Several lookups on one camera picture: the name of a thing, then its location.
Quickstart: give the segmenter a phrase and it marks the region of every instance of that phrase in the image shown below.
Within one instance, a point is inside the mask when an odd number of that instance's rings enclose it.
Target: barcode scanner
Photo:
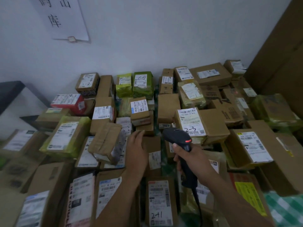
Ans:
[[[163,138],[164,140],[170,142],[170,143],[176,143],[178,144],[181,148],[183,148],[187,152],[191,152],[191,137],[186,131],[183,131],[181,129],[171,127],[171,128],[165,128],[163,130]],[[201,212],[201,207],[200,207],[200,202],[199,202],[199,197],[197,194],[196,187],[198,186],[198,179],[197,176],[191,171],[189,166],[187,165],[187,162],[179,156],[180,163],[181,163],[181,168],[182,171],[184,172],[184,176],[182,177],[182,186],[190,188],[193,195],[195,202],[198,205],[199,208],[199,213],[200,213],[200,226],[203,225],[203,220],[202,220],[202,212]]]

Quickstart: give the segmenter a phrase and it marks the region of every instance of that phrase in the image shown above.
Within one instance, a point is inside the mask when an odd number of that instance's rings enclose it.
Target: hand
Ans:
[[[207,186],[208,182],[213,176],[218,175],[214,168],[211,166],[207,155],[203,152],[199,145],[191,144],[191,152],[187,152],[178,146],[176,143],[173,145],[175,152],[174,161],[177,162],[177,170],[182,172],[179,156],[183,158],[191,171],[197,176],[199,182]]]
[[[149,160],[147,151],[142,148],[143,135],[144,131],[135,131],[128,137],[126,145],[126,174],[138,184],[143,177]]]

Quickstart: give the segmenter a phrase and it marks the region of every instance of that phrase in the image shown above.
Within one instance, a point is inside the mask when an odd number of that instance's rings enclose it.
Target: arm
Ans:
[[[141,145],[143,134],[144,131],[140,133],[136,131],[128,138],[125,175],[117,191],[96,219],[94,227],[127,226],[134,194],[148,163],[148,153],[143,150]],[[115,211],[115,218],[108,218],[112,217],[113,210]]]
[[[273,227],[262,217],[231,185],[226,183],[210,165],[210,162],[201,151],[201,147],[192,145],[191,152],[186,152],[177,144],[173,144],[178,162],[177,169],[181,171],[179,156],[188,164],[197,176],[199,182],[209,188],[230,226],[245,227]]]

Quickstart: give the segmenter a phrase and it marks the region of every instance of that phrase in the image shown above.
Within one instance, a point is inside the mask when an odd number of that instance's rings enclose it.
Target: red box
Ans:
[[[84,98],[81,94],[59,94],[51,103],[52,107],[69,108],[75,115],[83,115],[86,110]]]

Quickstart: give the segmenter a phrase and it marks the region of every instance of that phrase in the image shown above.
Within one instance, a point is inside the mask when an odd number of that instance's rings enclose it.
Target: stack of packages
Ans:
[[[282,95],[257,95],[245,72],[240,60],[165,68],[156,94],[151,72],[118,75],[116,85],[111,75],[81,74],[78,94],[58,94],[38,116],[40,131],[16,130],[2,144],[0,156],[9,162],[0,176],[1,198],[11,204],[0,210],[3,222],[93,226],[125,177],[127,140],[135,129],[145,131],[149,163],[129,226],[176,226],[178,211],[183,219],[198,214],[176,174],[172,143],[161,137],[169,127],[186,131],[215,171],[272,222],[262,191],[303,192],[303,148],[292,135],[303,122]],[[197,192],[205,222],[226,226],[210,190],[198,183]],[[164,206],[165,215],[153,215]]]

